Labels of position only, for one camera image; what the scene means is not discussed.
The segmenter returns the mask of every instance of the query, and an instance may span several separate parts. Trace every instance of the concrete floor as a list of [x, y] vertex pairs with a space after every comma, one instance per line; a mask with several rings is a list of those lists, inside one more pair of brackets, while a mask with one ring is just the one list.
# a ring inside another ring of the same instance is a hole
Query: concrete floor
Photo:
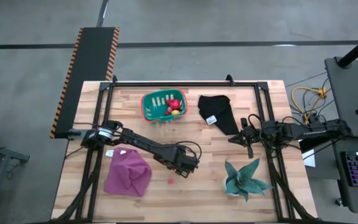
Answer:
[[[93, 27], [102, 0], [0, 1], [0, 44], [73, 43]], [[110, 0], [103, 26], [119, 42], [358, 40], [358, 0]], [[324, 59], [353, 46], [119, 49], [119, 80], [284, 80], [324, 72]], [[0, 50], [0, 145], [31, 155], [0, 193], [0, 223], [48, 220], [67, 142], [49, 139], [70, 49]], [[326, 75], [289, 86], [320, 87]], [[324, 109], [337, 116], [334, 103]], [[358, 223], [339, 208], [336, 182], [310, 179], [323, 220]]]

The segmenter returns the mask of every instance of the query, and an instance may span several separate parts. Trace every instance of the black cloth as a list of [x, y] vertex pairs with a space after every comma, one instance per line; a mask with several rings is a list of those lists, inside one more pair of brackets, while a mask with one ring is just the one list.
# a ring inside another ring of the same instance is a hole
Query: black cloth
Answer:
[[239, 130], [234, 120], [230, 106], [230, 99], [227, 96], [200, 96], [198, 100], [200, 115], [207, 120], [215, 116], [214, 123], [225, 135], [238, 134]]

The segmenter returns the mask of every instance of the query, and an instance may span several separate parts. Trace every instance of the succulent plant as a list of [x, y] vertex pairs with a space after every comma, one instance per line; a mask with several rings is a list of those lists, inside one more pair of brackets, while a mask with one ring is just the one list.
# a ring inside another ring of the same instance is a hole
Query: succulent plant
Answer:
[[227, 194], [238, 194], [243, 196], [248, 201], [248, 193], [264, 194], [264, 190], [271, 189], [270, 184], [263, 183], [260, 180], [255, 180], [252, 176], [256, 168], [259, 166], [259, 159], [252, 161], [250, 164], [244, 166], [239, 171], [233, 165], [226, 161], [224, 164], [227, 171], [226, 191]]

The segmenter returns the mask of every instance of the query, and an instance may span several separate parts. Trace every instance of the yellow fruit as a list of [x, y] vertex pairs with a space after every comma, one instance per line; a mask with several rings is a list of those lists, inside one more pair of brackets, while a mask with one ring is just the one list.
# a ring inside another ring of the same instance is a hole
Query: yellow fruit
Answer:
[[171, 112], [171, 114], [172, 114], [172, 115], [180, 114], [180, 111], [178, 111], [178, 110], [173, 110], [173, 111]]

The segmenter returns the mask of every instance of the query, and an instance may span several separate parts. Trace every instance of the pink cloth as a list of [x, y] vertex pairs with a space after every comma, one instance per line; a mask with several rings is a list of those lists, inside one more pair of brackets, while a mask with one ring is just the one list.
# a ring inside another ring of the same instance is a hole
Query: pink cloth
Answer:
[[104, 183], [109, 194], [143, 196], [152, 177], [152, 169], [133, 149], [117, 147]]

